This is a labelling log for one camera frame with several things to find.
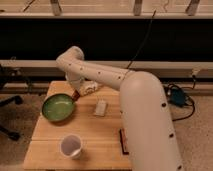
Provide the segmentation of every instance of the black wall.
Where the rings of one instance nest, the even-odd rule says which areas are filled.
[[[148,24],[144,19],[0,19],[0,59],[54,60],[77,45],[87,60],[130,60]],[[213,20],[154,20],[136,60],[213,61]]]

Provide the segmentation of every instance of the paper cup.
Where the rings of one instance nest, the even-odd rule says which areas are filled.
[[[61,153],[72,159],[78,159],[82,152],[82,143],[77,135],[66,136],[60,144]]]

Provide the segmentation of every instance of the table top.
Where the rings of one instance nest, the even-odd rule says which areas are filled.
[[[72,95],[73,89],[65,81],[53,81],[47,97],[56,93]],[[93,115],[99,99],[108,103],[105,117]],[[129,156],[122,154],[121,128],[118,92],[102,87],[80,97],[73,116],[64,121],[51,123],[39,116],[23,167],[25,170],[131,170]],[[78,160],[60,152],[60,141],[68,134],[77,134],[82,139],[83,152]]]

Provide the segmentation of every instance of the black cable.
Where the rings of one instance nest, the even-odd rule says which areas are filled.
[[[167,88],[167,91],[171,91],[171,90],[174,89],[174,88],[180,89],[180,90],[183,91],[182,87],[179,87],[179,86],[176,85],[176,84],[169,84],[166,88]],[[187,116],[184,116],[184,117],[181,117],[181,118],[173,119],[173,120],[172,120],[173,122],[181,121],[181,120],[184,120],[184,119],[188,119],[188,118],[190,118],[192,115],[194,115],[194,113],[195,113],[195,102],[194,102],[194,100],[193,100],[188,94],[186,94],[186,93],[185,93],[185,96],[186,96],[186,98],[187,98],[186,100],[189,101],[191,104],[188,104],[188,103],[186,102],[184,106],[191,106],[191,107],[192,107],[192,111],[191,111],[191,113],[190,113],[189,115],[187,115]]]
[[[191,99],[191,98],[190,98],[190,101],[192,102],[192,105],[186,104],[185,106],[192,106],[192,112],[191,112],[189,115],[185,116],[185,117],[173,119],[173,120],[172,120],[173,122],[181,121],[181,120],[184,120],[184,119],[188,119],[188,118],[190,118],[192,115],[194,115],[194,113],[195,113],[195,103],[194,103],[194,100]]]
[[[142,43],[140,44],[135,56],[130,60],[130,63],[127,65],[126,69],[129,69],[130,66],[132,65],[132,63],[134,62],[134,60],[137,58],[137,56],[139,55],[139,53],[141,52],[141,50],[144,48],[148,38],[149,38],[149,34],[151,32],[151,28],[152,28],[152,22],[154,20],[154,17],[155,17],[155,14],[156,14],[156,10],[153,12],[153,15],[152,15],[152,18],[150,19],[150,22],[149,22],[149,26],[148,26],[148,29],[147,29],[147,32],[146,32],[146,35],[142,41]]]

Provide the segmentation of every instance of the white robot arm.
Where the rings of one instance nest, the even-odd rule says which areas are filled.
[[[76,90],[85,77],[120,91],[133,171],[184,171],[167,99],[158,78],[147,72],[92,64],[83,59],[82,50],[73,46],[56,61]]]

